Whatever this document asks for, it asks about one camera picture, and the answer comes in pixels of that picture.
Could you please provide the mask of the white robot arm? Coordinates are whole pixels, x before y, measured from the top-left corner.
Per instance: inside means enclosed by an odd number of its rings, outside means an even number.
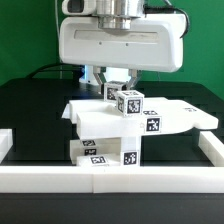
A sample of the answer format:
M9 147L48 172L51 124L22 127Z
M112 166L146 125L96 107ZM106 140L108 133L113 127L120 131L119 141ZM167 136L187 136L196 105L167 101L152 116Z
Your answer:
M88 65L104 91L104 68L127 69L132 87L143 70L175 72L183 63L184 11L145 0L64 0L59 55L63 62Z

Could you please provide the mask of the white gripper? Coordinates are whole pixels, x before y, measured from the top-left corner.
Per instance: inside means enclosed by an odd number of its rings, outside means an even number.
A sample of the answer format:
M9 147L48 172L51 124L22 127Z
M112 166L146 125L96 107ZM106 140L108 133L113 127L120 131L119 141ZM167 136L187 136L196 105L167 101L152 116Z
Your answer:
M183 33L181 14L149 14L132 20L128 30L101 29L96 17L68 17L61 24L59 55L68 64L94 66L100 94L105 67L129 69L130 90L141 78L139 70L175 72L182 66Z

